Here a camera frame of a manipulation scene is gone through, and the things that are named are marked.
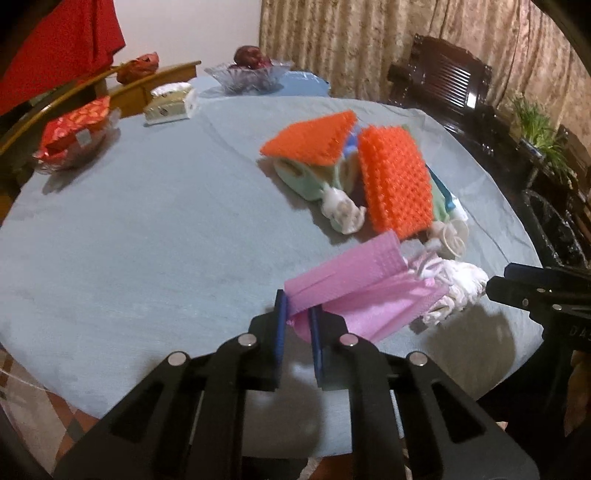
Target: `pink towel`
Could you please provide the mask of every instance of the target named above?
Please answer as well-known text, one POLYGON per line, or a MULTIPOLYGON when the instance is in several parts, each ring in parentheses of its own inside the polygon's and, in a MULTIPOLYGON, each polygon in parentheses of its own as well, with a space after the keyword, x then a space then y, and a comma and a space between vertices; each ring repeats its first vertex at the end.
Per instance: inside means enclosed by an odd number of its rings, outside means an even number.
POLYGON ((408 271, 393 231, 285 282, 289 324, 308 342, 307 309, 315 305, 341 315, 350 332, 377 342, 429 311, 448 289, 408 271))

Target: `tissue box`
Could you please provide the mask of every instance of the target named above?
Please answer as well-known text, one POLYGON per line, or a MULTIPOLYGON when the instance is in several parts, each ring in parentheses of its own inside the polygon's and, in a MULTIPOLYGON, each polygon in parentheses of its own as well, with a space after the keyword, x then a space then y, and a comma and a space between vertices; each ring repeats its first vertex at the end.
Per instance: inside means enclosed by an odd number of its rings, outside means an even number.
POLYGON ((148 125, 191 118, 197 110, 197 92, 190 85, 178 90, 154 89, 153 100, 144 108, 148 125))

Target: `red cloth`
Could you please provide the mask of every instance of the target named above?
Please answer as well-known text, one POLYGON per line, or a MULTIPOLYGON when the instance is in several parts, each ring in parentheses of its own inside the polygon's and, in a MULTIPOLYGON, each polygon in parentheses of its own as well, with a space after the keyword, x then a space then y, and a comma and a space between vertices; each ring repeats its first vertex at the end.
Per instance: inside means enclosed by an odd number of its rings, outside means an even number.
POLYGON ((123 47, 113 0, 62 0, 39 22, 0 79, 0 115, 109 67, 123 47))

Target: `orange sponge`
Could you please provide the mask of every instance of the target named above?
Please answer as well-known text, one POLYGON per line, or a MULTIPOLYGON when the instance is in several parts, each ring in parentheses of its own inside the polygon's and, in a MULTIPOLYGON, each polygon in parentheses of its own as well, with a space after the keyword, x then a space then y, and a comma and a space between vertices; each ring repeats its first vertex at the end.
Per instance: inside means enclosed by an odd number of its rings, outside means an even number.
POLYGON ((401 127, 369 127, 359 134, 359 161, 369 215, 378 232, 400 240, 433 221, 429 172, 410 133, 401 127))
POLYGON ((308 165, 335 165, 356 123, 357 116, 348 110, 291 124, 263 145, 261 154, 289 158, 308 165))

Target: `blue cloth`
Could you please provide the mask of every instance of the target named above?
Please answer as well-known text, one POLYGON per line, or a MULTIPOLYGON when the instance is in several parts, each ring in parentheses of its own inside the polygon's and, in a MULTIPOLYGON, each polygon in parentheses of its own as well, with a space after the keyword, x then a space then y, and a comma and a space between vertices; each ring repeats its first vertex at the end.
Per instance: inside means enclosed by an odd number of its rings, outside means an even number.
MULTIPOLYGON (((204 355, 245 332, 285 280, 371 234, 335 232, 259 154, 289 124, 347 109, 362 125, 408 125, 475 219, 467 262, 489 275, 509 262, 540 264, 490 176, 423 112, 301 96, 217 99, 189 120, 144 127, 143 116, 124 118, 92 164, 33 175, 0 228, 0 342, 49 390, 102 416, 170 352, 204 355)), ((484 297, 441 327, 407 326, 378 347, 421 350, 478 397, 529 358, 540 332, 527 312, 484 297)), ((249 391, 244 422, 244 455, 351 449, 348 394, 317 388, 310 345, 291 329, 280 388, 249 391)))
POLYGON ((456 204, 453 203, 453 198, 452 198, 451 192, 447 189, 447 187, 443 184, 443 182, 437 178, 437 175, 435 175, 433 173, 433 170, 431 170, 430 168, 429 168, 429 173, 431 174, 431 178, 433 179, 433 181, 435 182, 435 185, 437 185, 437 188, 439 189, 439 191, 443 195, 443 198, 445 199, 446 212, 447 213, 451 212, 452 210, 454 210, 456 208, 456 204))
POLYGON ((358 140, 357 140, 357 136, 359 135, 359 132, 361 131, 359 125, 355 125, 355 127, 353 128, 353 131, 349 134, 349 137, 347 138, 346 142, 345 142, 345 147, 343 149, 343 156, 346 158, 349 155, 351 155, 353 152, 357 151, 357 147, 358 147, 358 140))
POLYGON ((310 72, 287 72, 281 79, 283 88, 269 94, 272 97, 328 97, 330 83, 310 72))

